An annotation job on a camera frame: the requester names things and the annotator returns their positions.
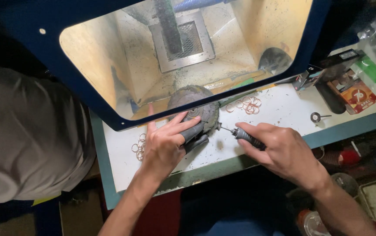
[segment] rotary tool bit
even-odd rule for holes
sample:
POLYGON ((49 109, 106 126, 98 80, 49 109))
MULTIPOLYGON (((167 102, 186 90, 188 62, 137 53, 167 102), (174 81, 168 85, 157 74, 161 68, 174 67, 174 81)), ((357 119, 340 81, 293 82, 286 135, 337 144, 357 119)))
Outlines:
POLYGON ((217 122, 217 125, 215 127, 216 130, 220 130, 221 128, 228 130, 232 133, 232 135, 235 137, 235 139, 244 139, 248 141, 252 146, 255 148, 258 148, 260 151, 265 151, 265 144, 256 138, 250 136, 248 133, 246 133, 242 128, 235 128, 235 129, 228 129, 225 127, 222 127, 222 123, 217 122))

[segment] left hand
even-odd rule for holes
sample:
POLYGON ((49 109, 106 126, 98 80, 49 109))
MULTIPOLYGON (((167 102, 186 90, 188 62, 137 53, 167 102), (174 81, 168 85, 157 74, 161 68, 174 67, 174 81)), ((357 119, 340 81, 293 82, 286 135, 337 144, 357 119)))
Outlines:
MULTIPOLYGON (((186 154, 182 146, 185 138, 179 133, 201 121, 201 117, 197 116, 181 123, 187 113, 188 111, 178 114, 160 128, 156 127, 155 121, 147 124, 146 146, 138 172, 154 181, 154 184, 160 185, 186 154)), ((149 114, 153 114, 151 105, 149 114)))

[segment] person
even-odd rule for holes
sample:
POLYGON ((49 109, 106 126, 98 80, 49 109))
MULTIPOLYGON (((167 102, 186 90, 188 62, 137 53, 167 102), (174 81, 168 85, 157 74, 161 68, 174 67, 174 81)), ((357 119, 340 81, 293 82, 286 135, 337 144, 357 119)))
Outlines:
MULTIPOLYGON (((143 208, 185 155, 185 150, 181 146, 185 140, 179 132, 195 126, 200 121, 200 118, 196 117, 180 123, 186 114, 186 112, 180 113, 160 128, 156 128, 155 122, 147 125, 146 150, 141 167, 107 218, 99 236, 131 235, 143 208)), ((243 128, 267 146, 265 151, 259 151, 247 141, 240 139, 238 143, 245 153, 274 174, 311 194, 325 225, 332 228, 334 232, 349 236, 376 236, 371 220, 350 195, 332 182, 327 170, 313 156, 311 149, 298 132, 267 123, 260 123, 257 126, 236 123, 236 126, 243 128)), ((208 232, 191 235, 296 235, 279 232, 276 229, 266 231, 265 234, 260 229, 263 224, 247 221, 245 217, 236 218, 232 220, 233 224, 227 224, 230 221, 229 218, 222 219, 220 222, 225 224, 217 227, 216 223, 209 227, 208 232), (228 229, 227 225, 237 226, 236 233, 228 229)))
POLYGON ((0 222, 86 176, 96 157, 89 120, 62 84, 0 67, 0 207, 10 209, 0 222))

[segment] right hand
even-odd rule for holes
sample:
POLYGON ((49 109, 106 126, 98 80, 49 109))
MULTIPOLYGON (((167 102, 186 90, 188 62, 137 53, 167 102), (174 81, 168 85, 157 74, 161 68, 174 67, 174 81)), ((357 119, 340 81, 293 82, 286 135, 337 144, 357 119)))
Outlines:
POLYGON ((267 123, 252 126, 244 122, 236 123, 236 127, 242 128, 267 146, 265 151, 260 151, 249 142, 238 140, 245 154, 276 175, 290 180, 310 193, 330 182, 326 169, 315 158, 301 135, 292 128, 281 128, 267 123))

